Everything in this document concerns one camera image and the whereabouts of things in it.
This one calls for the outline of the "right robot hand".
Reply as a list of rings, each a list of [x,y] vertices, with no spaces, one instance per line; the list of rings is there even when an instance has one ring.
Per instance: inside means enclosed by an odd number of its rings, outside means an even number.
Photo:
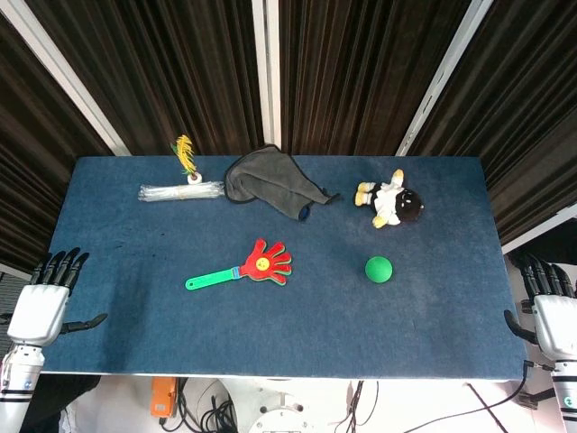
[[[520,271],[527,298],[521,309],[531,314],[535,329],[525,329],[513,312],[506,310],[508,329],[531,345],[540,348],[554,362],[576,360],[576,289],[559,265],[528,253],[516,253],[512,264]]]

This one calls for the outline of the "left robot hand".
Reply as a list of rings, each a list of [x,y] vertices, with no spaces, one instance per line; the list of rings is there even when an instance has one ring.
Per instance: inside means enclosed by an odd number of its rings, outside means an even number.
[[[1,316],[13,343],[46,347],[60,335],[92,329],[107,319],[106,313],[100,313],[88,321],[64,320],[69,298],[88,257],[76,247],[50,253],[37,264],[14,311]]]

